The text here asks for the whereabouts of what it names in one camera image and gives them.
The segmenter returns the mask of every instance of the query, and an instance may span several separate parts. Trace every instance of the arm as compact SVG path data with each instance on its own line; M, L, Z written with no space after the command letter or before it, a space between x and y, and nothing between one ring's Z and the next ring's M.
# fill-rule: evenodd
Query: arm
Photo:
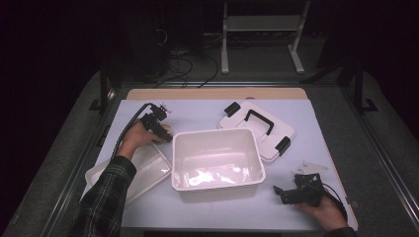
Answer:
M136 170L130 160L135 150L151 140L162 141L136 122L126 133L117 155L98 182L81 199L69 236L119 236L126 191Z
M319 207L313 207L306 203L297 204L297 209L312 215L324 228L325 237L355 237L354 229L349 227L336 204L326 196L323 196Z

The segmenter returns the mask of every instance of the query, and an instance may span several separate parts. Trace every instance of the table surface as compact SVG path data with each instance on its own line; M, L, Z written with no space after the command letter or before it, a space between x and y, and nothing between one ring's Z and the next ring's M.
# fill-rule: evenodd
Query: table surface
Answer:
M267 178L258 186L253 197L185 203L171 187L169 178L126 206L123 219L125 227L214 231L319 230L321 227L314 219L291 205L282 204L272 189L272 185L285 190L294 189L291 170L304 161L330 168L329 172L321 175L323 183L333 187L341 199L346 197L315 118L315 112L302 89L134 89L126 98L127 100L120 104L97 164L110 157L123 124L135 113L135 108L139 108L145 102L164 102L170 106L169 109L176 113L169 115L165 122L171 124L176 133L215 128L216 123L224 116L223 109L231 102L240 103L246 99L254 99L250 101L293 126L297 136L285 155L273 163L265 164ZM188 122L182 122L185 118L188 118ZM159 144L158 147L171 161L171 144ZM358 229L352 208L346 203L345 205L349 214L349 224Z

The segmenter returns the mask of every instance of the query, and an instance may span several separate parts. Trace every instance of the dark background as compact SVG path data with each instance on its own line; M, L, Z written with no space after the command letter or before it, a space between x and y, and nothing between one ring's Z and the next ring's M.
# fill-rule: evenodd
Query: dark background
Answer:
M118 24L121 14L127 9L152 9L157 16L164 13L169 31L181 33L173 33L178 41L193 39L191 36L196 35L191 29L220 32L221 1L166 2L169 8L149 4L138 7L137 3L121 1L117 5L104 1L1 0L0 233L83 87L105 58L120 49L118 45L124 41ZM255 8L251 1L244 5L235 1L231 11L275 14L272 5L278 4L277 1L267 2L268 7ZM291 2L283 4L293 9ZM200 18L187 17L190 16L187 13L195 11L202 13L198 14ZM331 24L334 13L337 17ZM323 67L359 52L364 69L378 80L384 95L416 137L419 137L418 16L414 0L316 0L304 28L306 35L328 36ZM190 25L197 21L198 27Z

